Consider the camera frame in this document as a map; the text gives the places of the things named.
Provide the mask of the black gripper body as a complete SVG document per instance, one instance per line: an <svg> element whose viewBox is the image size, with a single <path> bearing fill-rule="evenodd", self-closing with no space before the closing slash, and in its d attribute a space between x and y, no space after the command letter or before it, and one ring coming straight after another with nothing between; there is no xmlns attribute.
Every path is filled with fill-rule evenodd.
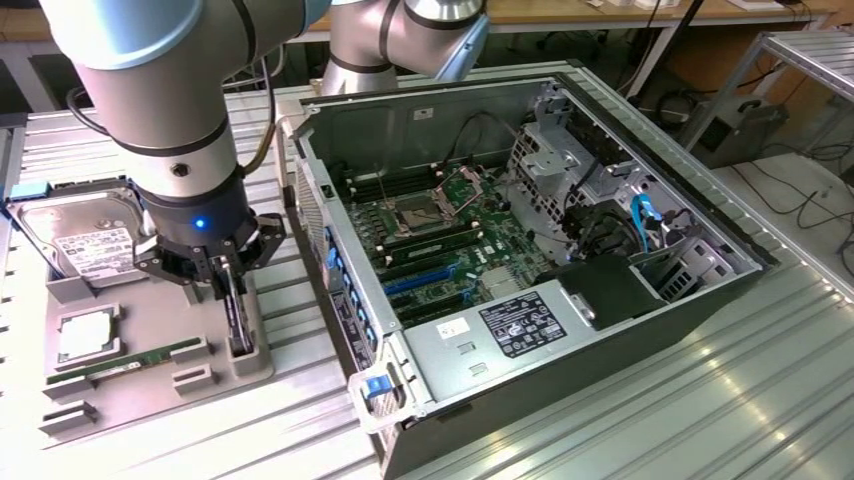
<svg viewBox="0 0 854 480"><path fill-rule="evenodd" d="M158 250L169 261L190 261L194 248L204 258L228 255L230 250L241 258L262 251L258 222L238 172L192 197L166 197L142 188L138 194L153 221Z"/></svg>

